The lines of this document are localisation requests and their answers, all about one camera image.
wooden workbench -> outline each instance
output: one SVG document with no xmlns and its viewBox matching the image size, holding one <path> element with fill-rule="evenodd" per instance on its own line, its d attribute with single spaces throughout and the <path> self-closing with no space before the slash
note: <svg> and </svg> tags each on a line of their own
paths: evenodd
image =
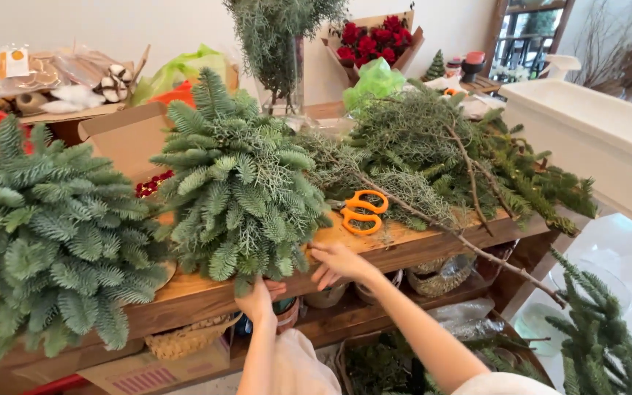
<svg viewBox="0 0 632 395">
<path fill-rule="evenodd" d="M 309 112 L 314 118 L 334 118 L 343 112 L 342 103 L 312 106 Z M 574 220 L 582 229 L 588 222 L 585 217 L 560 208 L 560 213 Z M 389 223 L 372 236 L 355 236 L 340 227 L 340 219 L 331 213 L 336 226 L 321 229 L 315 239 L 319 242 L 341 242 L 360 253 L 365 259 L 382 272 L 390 272 L 429 262 L 432 259 L 458 255 L 466 249 L 452 236 L 434 231 L 417 232 L 405 228 L 399 223 Z M 559 233 L 547 229 L 544 220 L 539 216 L 531 218 L 524 230 L 499 211 L 495 220 L 489 221 L 489 228 L 495 234 L 491 237 L 479 223 L 470 223 L 465 237 L 479 247 L 490 247 L 503 242 L 522 239 L 516 247 L 510 263 L 525 268 L 535 278 L 542 279 L 554 262 L 541 262 L 549 246 L 555 242 Z M 384 243 L 383 232 L 386 232 L 388 244 Z M 311 273 L 317 265 L 312 263 L 306 274 L 296 273 L 285 281 L 287 293 L 281 298 L 294 297 L 315 292 L 316 287 L 310 281 Z M 460 287 L 437 298 L 426 298 L 415 294 L 408 285 L 403 287 L 410 297 L 426 309 L 472 300 L 488 294 L 496 302 L 496 310 L 508 318 L 520 308 L 522 302 L 530 296 L 532 285 L 528 287 L 514 274 L 500 274 L 496 280 L 484 279 L 472 275 Z M 198 274 L 177 273 L 170 282 L 157 292 L 155 300 L 150 304 L 127 306 L 128 322 L 131 328 L 129 339 L 137 339 L 164 330 L 179 328 L 199 320 L 211 318 L 237 310 L 233 300 L 233 282 L 216 282 L 201 278 Z M 307 316 L 300 319 L 296 328 L 304 332 L 314 346 L 324 346 L 339 342 L 348 336 L 380 330 L 392 325 L 381 307 L 367 306 L 354 295 L 347 294 L 336 306 L 325 309 L 310 309 Z M 83 337 L 81 347 L 96 345 L 101 340 L 96 334 Z M 248 341 L 236 341 L 231 350 L 231 368 L 222 374 L 241 369 Z M 0 368 L 30 364 L 45 358 L 42 351 L 26 353 L 22 346 L 15 347 L 0 363 Z"/>
</svg>

glass vase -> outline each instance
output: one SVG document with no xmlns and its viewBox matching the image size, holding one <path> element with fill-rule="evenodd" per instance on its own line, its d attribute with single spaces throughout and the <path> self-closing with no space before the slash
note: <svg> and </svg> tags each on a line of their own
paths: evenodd
<svg viewBox="0 0 632 395">
<path fill-rule="evenodd" d="M 260 105 L 264 114 L 303 121 L 304 39 L 285 39 L 272 46 L 273 57 L 264 60 L 256 77 Z"/>
</svg>

black pot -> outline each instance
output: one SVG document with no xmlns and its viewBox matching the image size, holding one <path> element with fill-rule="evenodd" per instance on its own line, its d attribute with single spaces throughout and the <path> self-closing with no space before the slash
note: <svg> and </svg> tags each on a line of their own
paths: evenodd
<svg viewBox="0 0 632 395">
<path fill-rule="evenodd" d="M 465 75 L 462 76 L 461 81 L 474 82 L 475 77 L 477 77 L 477 73 L 479 73 L 480 71 L 482 71 L 483 68 L 485 68 L 485 63 L 486 61 L 481 62 L 478 65 L 471 65 L 467 62 L 462 62 L 462 71 L 465 72 Z"/>
</svg>

rose bouquet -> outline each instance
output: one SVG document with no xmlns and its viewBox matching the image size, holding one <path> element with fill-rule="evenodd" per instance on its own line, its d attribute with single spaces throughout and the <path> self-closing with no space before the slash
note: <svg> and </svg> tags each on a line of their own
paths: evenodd
<svg viewBox="0 0 632 395">
<path fill-rule="evenodd" d="M 409 31 L 414 12 L 384 15 L 359 20 L 347 20 L 329 29 L 329 37 L 322 39 L 334 58 L 343 66 L 350 85 L 359 78 L 359 69 L 368 62 L 383 58 L 393 69 L 402 70 L 424 42 L 419 27 Z"/>
</svg>

scissors handle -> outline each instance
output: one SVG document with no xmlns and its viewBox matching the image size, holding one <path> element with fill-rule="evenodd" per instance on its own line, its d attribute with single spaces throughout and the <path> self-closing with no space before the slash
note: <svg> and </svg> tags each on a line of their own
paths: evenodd
<svg viewBox="0 0 632 395">
<path fill-rule="evenodd" d="M 360 196 L 362 195 L 377 195 L 379 196 L 380 199 L 382 199 L 382 205 L 380 207 L 377 207 L 370 202 L 365 202 L 364 200 L 360 200 Z M 346 200 L 345 203 L 346 203 L 346 207 L 361 207 L 363 209 L 372 211 L 375 214 L 381 214 L 384 211 L 387 211 L 387 208 L 389 207 L 389 200 L 383 193 L 380 193 L 378 191 L 370 191 L 370 190 L 357 191 L 355 195 L 351 199 Z"/>
<path fill-rule="evenodd" d="M 347 207 L 341 210 L 341 214 L 343 215 L 343 228 L 348 229 L 351 233 L 356 234 L 356 235 L 372 235 L 373 233 L 375 233 L 377 230 L 379 230 L 382 227 L 382 220 L 379 218 L 379 216 L 375 214 L 360 214 L 348 209 Z M 354 228 L 352 225 L 350 225 L 350 221 L 352 220 L 362 221 L 362 222 L 374 221 L 374 226 L 370 229 L 364 229 L 364 230 L 357 229 L 357 228 Z"/>
</svg>

